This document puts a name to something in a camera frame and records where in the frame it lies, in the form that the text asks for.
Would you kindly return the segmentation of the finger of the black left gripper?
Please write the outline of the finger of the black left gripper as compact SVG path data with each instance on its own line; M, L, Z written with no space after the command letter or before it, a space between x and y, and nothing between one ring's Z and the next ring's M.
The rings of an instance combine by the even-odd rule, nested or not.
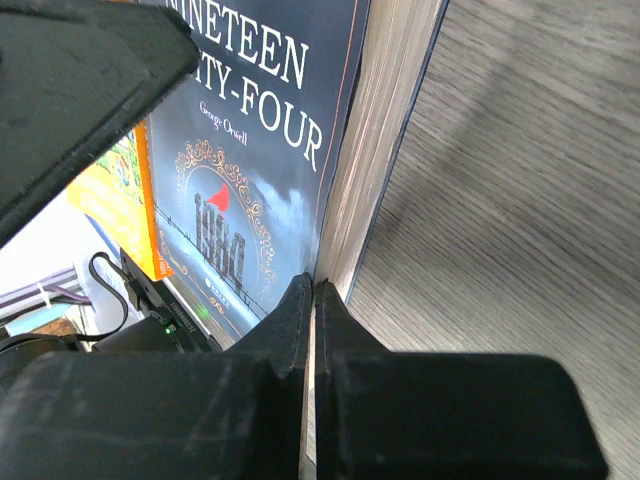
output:
M175 10L117 1L1 4L1 241L198 64Z

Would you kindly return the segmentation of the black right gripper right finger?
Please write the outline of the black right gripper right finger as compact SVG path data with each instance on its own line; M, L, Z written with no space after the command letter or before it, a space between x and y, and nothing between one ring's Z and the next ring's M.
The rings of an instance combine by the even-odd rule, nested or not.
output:
M605 479L579 391L531 354L393 352L315 290L321 479Z

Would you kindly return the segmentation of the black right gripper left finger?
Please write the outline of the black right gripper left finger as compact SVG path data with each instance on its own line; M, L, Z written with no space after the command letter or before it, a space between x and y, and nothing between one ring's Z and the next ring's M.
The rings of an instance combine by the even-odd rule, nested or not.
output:
M1 404L5 479L295 479L313 286L221 353L64 353Z

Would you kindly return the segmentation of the dark blue 1984 book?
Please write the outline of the dark blue 1984 book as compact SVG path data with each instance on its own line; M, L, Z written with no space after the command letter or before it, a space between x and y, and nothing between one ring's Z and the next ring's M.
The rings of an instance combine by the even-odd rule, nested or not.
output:
M443 1L173 1L195 71L148 120L162 258L196 330L234 343L292 278L347 297Z

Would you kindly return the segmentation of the orange paperback book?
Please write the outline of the orange paperback book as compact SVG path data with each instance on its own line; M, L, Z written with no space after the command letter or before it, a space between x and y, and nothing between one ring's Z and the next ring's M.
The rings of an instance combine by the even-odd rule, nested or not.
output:
M160 254L146 125L140 122L66 187L88 215L153 281L172 274Z

